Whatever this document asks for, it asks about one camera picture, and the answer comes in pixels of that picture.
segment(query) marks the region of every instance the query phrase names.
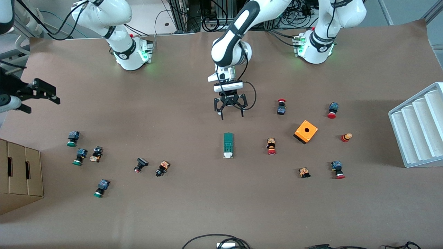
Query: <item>red cylinder component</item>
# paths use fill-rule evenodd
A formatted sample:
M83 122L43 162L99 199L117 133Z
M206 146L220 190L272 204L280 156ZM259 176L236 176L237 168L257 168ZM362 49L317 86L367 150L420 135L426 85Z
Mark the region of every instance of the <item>red cylinder component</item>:
M341 140L342 140L342 142L346 143L349 141L349 139L351 139L351 137L352 137L351 133L346 133L345 135L341 136Z

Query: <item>table surface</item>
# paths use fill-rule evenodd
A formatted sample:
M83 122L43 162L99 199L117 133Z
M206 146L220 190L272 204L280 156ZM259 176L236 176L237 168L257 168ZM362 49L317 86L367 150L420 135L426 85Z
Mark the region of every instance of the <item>table surface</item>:
M426 26L342 30L321 65L294 58L264 32L244 40L253 58L244 80L257 89L245 117L213 110L212 41L220 34L159 36L153 62L121 69L103 39L33 39L22 80L57 86L62 103L29 100L33 113L10 112L0 137L41 151L45 198L0 216L2 248L181 248L206 233L227 233L255 249L329 243L378 248L411 240L443 245L443 168L404 168L388 111L443 73ZM243 89L249 101L253 91ZM276 115L279 98L287 112ZM337 118L326 117L332 102ZM308 144L292 134L308 120ZM77 148L104 148L100 163L74 166ZM223 133L234 159L223 159ZM340 135L351 132L349 143ZM277 154L266 154L266 139ZM149 161L140 174L136 159ZM162 160L171 163L156 177ZM334 179L340 160L346 178ZM312 175L298 177L307 167ZM104 198L93 193L111 181ZM205 238L190 248L214 248Z

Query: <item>orange box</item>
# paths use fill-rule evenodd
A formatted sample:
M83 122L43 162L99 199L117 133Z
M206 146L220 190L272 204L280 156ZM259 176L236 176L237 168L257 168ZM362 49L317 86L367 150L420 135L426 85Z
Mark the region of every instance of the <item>orange box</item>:
M317 127L305 120L294 132L294 137L300 140L303 144L306 144L312 139L317 130Z

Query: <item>cardboard handle slot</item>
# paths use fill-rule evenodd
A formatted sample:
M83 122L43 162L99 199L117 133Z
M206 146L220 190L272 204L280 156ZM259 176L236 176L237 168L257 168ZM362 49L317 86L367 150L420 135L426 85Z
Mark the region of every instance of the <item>cardboard handle slot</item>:
M8 157L8 176L12 177L12 158Z
M31 179L31 170L29 168L29 162L26 161L25 165L26 165L26 179L29 180L29 179Z

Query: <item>cardboard box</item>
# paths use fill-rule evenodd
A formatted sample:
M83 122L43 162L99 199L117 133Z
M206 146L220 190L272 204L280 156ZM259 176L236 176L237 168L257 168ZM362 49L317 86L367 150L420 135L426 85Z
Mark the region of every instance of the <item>cardboard box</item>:
M40 152L0 140L0 215L42 198Z

